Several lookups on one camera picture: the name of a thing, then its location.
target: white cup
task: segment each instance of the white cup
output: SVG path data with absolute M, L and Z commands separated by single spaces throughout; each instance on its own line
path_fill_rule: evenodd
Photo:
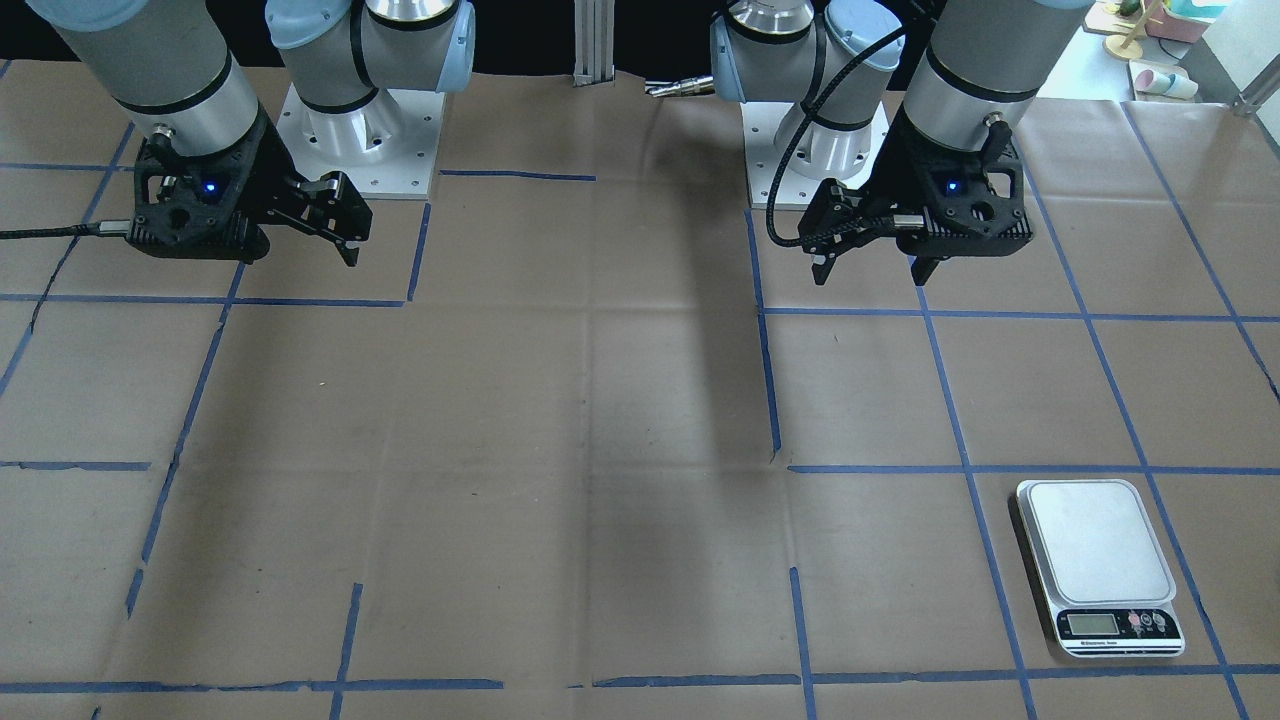
M 1138 73 L 1138 77 L 1133 81 L 1133 88 L 1138 92 L 1164 95 L 1174 85 L 1174 77 L 1176 76 L 1171 73 L 1157 73 L 1156 70 L 1146 69 Z
M 1192 97 L 1196 97 L 1196 91 L 1199 90 L 1198 82 L 1179 74 L 1171 74 L 1169 77 L 1172 82 L 1161 95 L 1165 97 L 1176 97 L 1179 100 L 1190 100 Z

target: metal post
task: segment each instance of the metal post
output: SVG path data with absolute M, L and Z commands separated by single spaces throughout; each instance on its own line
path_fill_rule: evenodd
M 577 64 L 573 85 L 613 79 L 613 0 L 575 0 Z
M 1271 63 L 1253 78 L 1248 87 L 1231 104 L 1231 111 L 1245 118 L 1258 111 L 1258 108 L 1267 101 L 1267 97 L 1280 90 L 1280 55 L 1271 59 Z

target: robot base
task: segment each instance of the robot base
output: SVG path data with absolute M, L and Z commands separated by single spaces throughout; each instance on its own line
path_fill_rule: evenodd
M 330 170 L 342 170 L 351 178 L 360 195 L 369 199 L 428 200 L 431 181 L 435 178 L 445 95 L 422 90 L 384 92 L 390 92 L 399 105 L 399 117 L 393 120 L 403 126 L 401 132 L 388 137 L 385 145 L 365 154 L 343 149 L 333 156 L 321 152 L 320 143 L 308 140 L 306 113 L 310 110 L 291 85 L 276 128 L 293 155 L 298 172 L 307 178 L 317 178 Z
M 783 147 L 773 143 L 773 137 L 778 132 L 792 102 L 744 102 L 742 104 L 742 137 L 746 145 L 746 181 L 750 192 L 751 208 L 763 210 L 769 199 L 769 187 L 773 184 L 773 176 L 778 170 L 778 161 L 782 159 Z M 876 156 L 888 135 L 888 117 L 884 106 L 876 109 L 872 119 L 872 147 L 860 168 L 849 177 L 836 178 L 846 187 L 858 188 L 872 174 Z M 805 177 L 795 170 L 797 158 L 791 159 L 787 172 L 782 176 L 782 186 L 778 188 L 778 197 L 774 206 L 778 210 L 804 210 L 813 200 L 818 183 L 822 179 Z

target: white wall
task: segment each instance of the white wall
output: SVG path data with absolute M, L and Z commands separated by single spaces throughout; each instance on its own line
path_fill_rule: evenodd
M 1204 42 L 1243 90 L 1280 54 L 1280 0 L 1231 0 L 1204 32 Z M 1258 110 L 1258 118 L 1280 140 L 1280 92 Z

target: digital scale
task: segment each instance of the digital scale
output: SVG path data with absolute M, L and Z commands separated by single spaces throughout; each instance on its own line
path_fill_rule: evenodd
M 1181 655 L 1178 588 L 1125 480 L 1025 480 L 1018 510 L 1062 650 L 1075 657 Z

